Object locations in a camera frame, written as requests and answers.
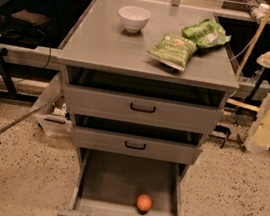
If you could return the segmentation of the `orange fruit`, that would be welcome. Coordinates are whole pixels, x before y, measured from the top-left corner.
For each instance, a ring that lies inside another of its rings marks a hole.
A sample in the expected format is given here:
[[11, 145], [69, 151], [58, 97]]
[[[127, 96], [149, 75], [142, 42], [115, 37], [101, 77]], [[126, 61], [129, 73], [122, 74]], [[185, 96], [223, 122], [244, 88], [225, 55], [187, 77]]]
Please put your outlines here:
[[137, 208], [139, 211], [147, 213], [152, 207], [152, 199], [149, 195], [141, 194], [136, 200]]

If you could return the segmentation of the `grey drawer cabinet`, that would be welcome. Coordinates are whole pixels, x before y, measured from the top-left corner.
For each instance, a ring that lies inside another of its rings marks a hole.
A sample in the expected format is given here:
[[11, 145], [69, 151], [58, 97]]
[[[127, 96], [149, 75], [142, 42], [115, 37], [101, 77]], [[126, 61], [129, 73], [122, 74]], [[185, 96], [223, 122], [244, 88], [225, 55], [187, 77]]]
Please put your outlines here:
[[[193, 55], [183, 72], [147, 53], [166, 33], [179, 33], [184, 26], [211, 18], [212, 13], [143, 1], [140, 7], [148, 10], [151, 18], [142, 31], [130, 34], [121, 25], [118, 10], [134, 4], [133, 0], [93, 1], [59, 52], [63, 89], [72, 85], [224, 111], [227, 99], [239, 84], [223, 47]], [[83, 127], [200, 148], [210, 134], [68, 111], [71, 130]]]

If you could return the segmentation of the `grey middle drawer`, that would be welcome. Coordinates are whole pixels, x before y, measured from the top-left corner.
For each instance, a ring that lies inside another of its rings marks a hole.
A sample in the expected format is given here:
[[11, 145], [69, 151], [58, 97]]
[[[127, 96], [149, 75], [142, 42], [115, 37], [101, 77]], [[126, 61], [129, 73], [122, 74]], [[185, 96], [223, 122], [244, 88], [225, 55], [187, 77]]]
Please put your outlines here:
[[75, 145], [81, 148], [188, 165], [194, 164], [201, 153], [200, 147], [189, 144], [83, 127], [73, 129], [71, 136]]

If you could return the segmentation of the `grey drawer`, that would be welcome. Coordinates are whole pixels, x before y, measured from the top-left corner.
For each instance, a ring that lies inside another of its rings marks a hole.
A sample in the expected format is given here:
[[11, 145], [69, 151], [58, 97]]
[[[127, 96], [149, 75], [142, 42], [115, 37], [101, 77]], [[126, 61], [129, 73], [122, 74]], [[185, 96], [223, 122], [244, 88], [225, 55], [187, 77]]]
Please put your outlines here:
[[[57, 216], [181, 216], [179, 166], [168, 161], [86, 151], [70, 208]], [[149, 195], [144, 213], [136, 203]]]
[[188, 165], [194, 164], [201, 153], [200, 147], [189, 144], [83, 127], [73, 129], [71, 136], [75, 145], [81, 148]]
[[211, 133], [223, 114], [223, 110], [213, 107], [73, 85], [64, 87], [64, 95], [73, 113], [202, 134]]

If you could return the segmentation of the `grey bottom drawer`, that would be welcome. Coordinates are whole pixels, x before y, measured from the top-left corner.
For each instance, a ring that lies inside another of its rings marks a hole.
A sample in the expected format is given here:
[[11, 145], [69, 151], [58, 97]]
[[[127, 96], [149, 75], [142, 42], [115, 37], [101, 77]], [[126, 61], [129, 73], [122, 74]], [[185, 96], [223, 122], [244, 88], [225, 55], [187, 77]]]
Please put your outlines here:
[[[70, 208], [57, 216], [181, 216], [179, 166], [168, 161], [86, 151]], [[149, 195], [144, 213], [136, 203]]]

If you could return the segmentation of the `grey top drawer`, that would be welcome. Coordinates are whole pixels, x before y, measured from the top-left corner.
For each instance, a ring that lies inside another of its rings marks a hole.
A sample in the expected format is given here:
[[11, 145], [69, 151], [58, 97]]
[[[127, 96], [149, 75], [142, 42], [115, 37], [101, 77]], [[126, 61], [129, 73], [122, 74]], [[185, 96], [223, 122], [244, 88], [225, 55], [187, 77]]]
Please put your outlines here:
[[73, 85], [64, 87], [64, 95], [73, 113], [202, 134], [211, 133], [223, 114], [223, 110], [213, 107]]

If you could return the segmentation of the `green chip bag rear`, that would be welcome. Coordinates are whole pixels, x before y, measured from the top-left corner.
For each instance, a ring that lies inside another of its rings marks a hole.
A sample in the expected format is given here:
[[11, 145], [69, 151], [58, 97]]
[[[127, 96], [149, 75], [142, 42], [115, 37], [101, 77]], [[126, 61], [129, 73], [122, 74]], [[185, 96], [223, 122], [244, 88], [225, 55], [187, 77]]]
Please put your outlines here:
[[182, 35], [193, 41], [199, 49], [225, 45], [231, 37], [219, 23], [211, 19], [204, 19], [195, 25], [186, 26], [182, 29]]

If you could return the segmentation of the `green chip bag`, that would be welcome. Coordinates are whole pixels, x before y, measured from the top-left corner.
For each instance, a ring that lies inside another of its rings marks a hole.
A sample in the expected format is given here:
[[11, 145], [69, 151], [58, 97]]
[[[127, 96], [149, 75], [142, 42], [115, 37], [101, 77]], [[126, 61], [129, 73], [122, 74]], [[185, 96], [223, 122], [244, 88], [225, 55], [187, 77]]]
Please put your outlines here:
[[199, 49], [225, 45], [231, 37], [219, 23], [211, 19], [204, 19], [195, 25], [186, 26], [182, 29], [182, 35], [193, 41]]
[[178, 34], [166, 33], [147, 53], [163, 64], [183, 72], [195, 51], [197, 45], [193, 41]]

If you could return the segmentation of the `green chip bag front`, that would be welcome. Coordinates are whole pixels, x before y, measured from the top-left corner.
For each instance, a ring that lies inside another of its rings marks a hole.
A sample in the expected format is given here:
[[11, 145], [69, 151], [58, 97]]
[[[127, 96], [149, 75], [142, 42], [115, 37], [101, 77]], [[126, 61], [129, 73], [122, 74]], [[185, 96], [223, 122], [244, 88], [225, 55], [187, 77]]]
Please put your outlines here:
[[195, 51], [197, 45], [193, 41], [178, 34], [166, 33], [147, 53], [163, 64], [183, 72]]

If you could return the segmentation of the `white ceramic bowl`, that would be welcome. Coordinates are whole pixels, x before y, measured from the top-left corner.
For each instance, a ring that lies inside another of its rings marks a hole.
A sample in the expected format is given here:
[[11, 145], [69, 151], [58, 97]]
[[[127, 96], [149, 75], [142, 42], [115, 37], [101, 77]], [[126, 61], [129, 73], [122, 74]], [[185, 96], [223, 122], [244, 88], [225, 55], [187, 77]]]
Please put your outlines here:
[[130, 33], [138, 33], [148, 24], [151, 14], [145, 8], [124, 6], [118, 10], [123, 28]]

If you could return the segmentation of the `dark box on shelf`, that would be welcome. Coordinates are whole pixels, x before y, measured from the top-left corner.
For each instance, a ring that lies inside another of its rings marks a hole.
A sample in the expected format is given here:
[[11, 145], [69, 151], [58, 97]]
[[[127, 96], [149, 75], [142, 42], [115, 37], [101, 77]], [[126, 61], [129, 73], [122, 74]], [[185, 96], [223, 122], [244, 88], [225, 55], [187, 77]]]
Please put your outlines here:
[[10, 15], [10, 18], [16, 22], [29, 24], [31, 26], [41, 27], [47, 24], [50, 18], [44, 14], [31, 13], [31, 11], [21, 10]]

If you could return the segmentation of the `metal rod with black foot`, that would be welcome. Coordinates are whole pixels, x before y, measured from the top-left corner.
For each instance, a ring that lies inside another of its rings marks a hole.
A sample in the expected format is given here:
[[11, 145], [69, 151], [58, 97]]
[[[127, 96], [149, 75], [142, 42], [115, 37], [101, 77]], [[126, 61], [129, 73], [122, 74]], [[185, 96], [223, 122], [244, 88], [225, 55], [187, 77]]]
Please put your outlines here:
[[38, 113], [43, 108], [45, 109], [47, 106], [50, 106], [51, 104], [58, 101], [59, 99], [60, 98], [58, 98], [58, 97], [55, 99], [50, 98], [50, 99], [48, 99], [48, 101], [46, 103], [44, 103], [43, 105], [40, 105], [38, 108], [31, 110], [30, 112], [23, 115], [22, 117], [19, 117], [18, 119], [15, 119], [13, 122], [6, 124], [4, 127], [1, 127], [0, 128], [0, 135], [3, 134], [6, 130], [9, 130], [10, 128], [12, 128], [13, 126], [16, 126], [18, 123], [21, 123], [22, 121], [26, 120], [27, 118], [29, 118], [33, 114]]

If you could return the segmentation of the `wooden easel frame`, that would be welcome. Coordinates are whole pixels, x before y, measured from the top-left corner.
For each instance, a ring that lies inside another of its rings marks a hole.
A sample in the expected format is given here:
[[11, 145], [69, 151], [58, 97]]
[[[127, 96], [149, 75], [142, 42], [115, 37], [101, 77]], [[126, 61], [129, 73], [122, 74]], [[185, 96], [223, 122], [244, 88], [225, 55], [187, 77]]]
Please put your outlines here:
[[[242, 69], [246, 65], [247, 60], [249, 59], [249, 56], [250, 56], [251, 52], [253, 51], [254, 46], [256, 45], [256, 43], [257, 43], [261, 33], [263, 32], [263, 29], [266, 26], [266, 23], [269, 19], [270, 19], [270, 6], [269, 6], [267, 13], [263, 17], [263, 19], [260, 20], [260, 25], [258, 26], [257, 32], [255, 32], [254, 37], [251, 39], [251, 41], [248, 45], [247, 51], [245, 52], [245, 55], [242, 58], [241, 64], [238, 66], [238, 70], [236, 71], [237, 78], [241, 77]], [[234, 100], [232, 98], [229, 98], [227, 103], [233, 104], [234, 106], [236, 106], [238, 108], [246, 108], [246, 110], [252, 110], [253, 112], [258, 112], [258, 110], [259, 110], [257, 107], [254, 107], [253, 105], [249, 105], [247, 103], [243, 103], [243, 102]]]

